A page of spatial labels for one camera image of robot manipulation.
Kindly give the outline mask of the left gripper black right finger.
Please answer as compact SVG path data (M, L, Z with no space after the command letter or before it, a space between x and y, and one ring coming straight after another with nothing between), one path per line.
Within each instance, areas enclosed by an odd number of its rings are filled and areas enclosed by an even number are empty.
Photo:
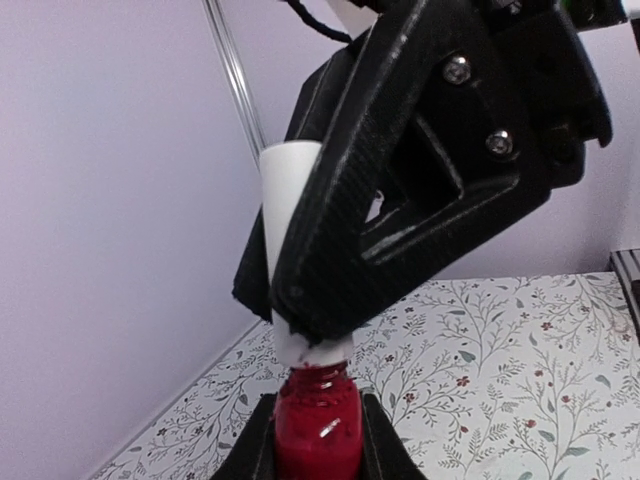
M425 480L376 396L361 394L363 457L360 479Z

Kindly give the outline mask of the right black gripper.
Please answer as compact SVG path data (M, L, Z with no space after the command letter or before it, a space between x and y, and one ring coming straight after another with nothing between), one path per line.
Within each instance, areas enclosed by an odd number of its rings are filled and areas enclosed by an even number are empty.
M613 1L475 1L526 104L553 188L584 175L585 144L612 121L579 33L615 24Z

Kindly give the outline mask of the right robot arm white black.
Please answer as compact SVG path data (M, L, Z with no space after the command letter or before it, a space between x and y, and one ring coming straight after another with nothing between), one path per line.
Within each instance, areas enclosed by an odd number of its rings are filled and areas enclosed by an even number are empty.
M347 336L578 183L612 122L580 40L618 1L335 1L342 43L301 87L285 142L319 150L267 264L254 223L234 297L311 344Z

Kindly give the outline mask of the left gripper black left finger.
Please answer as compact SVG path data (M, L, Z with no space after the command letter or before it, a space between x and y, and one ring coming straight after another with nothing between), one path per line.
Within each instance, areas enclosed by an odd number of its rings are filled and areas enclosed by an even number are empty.
M272 415L275 394L263 395L229 455L211 480L274 480L274 428Z

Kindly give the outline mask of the white nail polish cap brush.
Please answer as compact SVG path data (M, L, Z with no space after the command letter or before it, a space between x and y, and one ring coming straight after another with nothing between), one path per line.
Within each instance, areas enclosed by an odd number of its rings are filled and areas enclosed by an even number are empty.
M316 141L287 141L264 149L259 156L269 278L274 275L285 234L320 148L321 144ZM293 333L291 324L276 310L271 314L276 358L287 368L335 366L346 362L353 352L351 335L313 346L301 334Z

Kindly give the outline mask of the red nail polish bottle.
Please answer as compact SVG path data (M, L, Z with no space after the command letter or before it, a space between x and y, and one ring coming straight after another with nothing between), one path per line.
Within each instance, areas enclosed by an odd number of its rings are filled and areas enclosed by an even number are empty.
M274 433L279 479L356 479L362 402L347 364L292 369L278 392Z

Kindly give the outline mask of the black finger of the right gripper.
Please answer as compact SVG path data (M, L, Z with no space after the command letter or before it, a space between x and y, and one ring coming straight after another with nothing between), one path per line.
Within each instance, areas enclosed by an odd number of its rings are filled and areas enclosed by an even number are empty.
M338 165L338 146L347 130L334 121L339 103L357 65L360 50L345 47L333 54L304 82L283 148L300 153L284 165L287 174L307 173L302 196L293 204L296 233L285 236L293 249L285 255L282 278L270 282L264 221L255 220L233 281L232 294L254 314L268 318L274 306L286 316L367 318L369 292L357 282L351 266L354 241L366 217L367 185L348 186Z
M304 83L320 144L270 288L312 342L343 337L545 203L523 106L469 1L401 1Z

